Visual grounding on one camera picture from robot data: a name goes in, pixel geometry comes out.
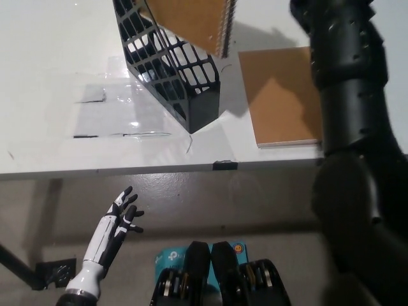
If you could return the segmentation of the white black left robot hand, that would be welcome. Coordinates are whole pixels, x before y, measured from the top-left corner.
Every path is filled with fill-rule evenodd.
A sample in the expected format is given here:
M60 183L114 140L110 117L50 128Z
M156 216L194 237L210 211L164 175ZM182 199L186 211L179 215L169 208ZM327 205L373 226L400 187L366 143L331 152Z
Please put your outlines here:
M100 282L106 277L128 232L143 233L143 228L133 224L133 219L141 217L133 202L137 194L131 194L129 186L112 202L100 219L85 252L82 269L68 283L65 292L99 300Z

